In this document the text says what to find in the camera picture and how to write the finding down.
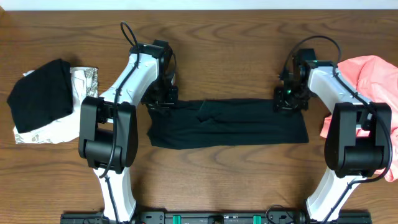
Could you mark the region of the black t-shirt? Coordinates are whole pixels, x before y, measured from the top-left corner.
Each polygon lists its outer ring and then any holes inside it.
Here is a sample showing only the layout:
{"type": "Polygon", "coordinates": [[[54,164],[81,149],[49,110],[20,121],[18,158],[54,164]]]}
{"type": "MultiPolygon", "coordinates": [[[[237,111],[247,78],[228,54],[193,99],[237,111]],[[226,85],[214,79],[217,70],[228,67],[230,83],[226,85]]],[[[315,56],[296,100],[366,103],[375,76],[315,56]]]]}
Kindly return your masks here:
{"type": "Polygon", "coordinates": [[[276,112],[268,99],[178,101],[149,114],[151,144],[167,149],[309,141],[301,112],[276,112]]]}

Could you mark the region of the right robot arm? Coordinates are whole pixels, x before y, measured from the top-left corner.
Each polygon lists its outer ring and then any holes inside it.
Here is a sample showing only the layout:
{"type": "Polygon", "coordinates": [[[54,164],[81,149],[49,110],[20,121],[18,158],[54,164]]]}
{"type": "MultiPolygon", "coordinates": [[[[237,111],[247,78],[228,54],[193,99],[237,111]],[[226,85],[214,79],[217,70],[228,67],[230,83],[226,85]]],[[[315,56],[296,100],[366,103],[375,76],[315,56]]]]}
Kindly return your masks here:
{"type": "Polygon", "coordinates": [[[359,215],[340,217],[340,210],[358,185],[378,181],[375,171],[391,166],[391,108],[358,93],[335,62],[317,60],[313,49],[292,50],[287,60],[293,70],[283,67],[274,110],[307,110],[309,99],[317,96],[332,115],[324,146],[326,171],[294,222],[360,223],[359,215]]]}

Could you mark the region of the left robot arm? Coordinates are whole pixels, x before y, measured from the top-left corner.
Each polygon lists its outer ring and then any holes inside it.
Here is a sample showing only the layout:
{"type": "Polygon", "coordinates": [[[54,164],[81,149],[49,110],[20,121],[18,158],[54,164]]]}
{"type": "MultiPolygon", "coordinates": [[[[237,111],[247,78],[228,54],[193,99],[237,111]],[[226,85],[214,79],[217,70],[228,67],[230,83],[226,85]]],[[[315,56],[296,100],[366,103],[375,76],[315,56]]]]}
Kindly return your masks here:
{"type": "Polygon", "coordinates": [[[164,112],[178,100],[175,57],[167,41],[131,47],[129,61],[114,84],[98,97],[87,96],[80,109],[78,153],[97,176],[104,200],[101,223],[131,223],[136,209],[130,167],[138,149],[140,104],[164,112]]]}

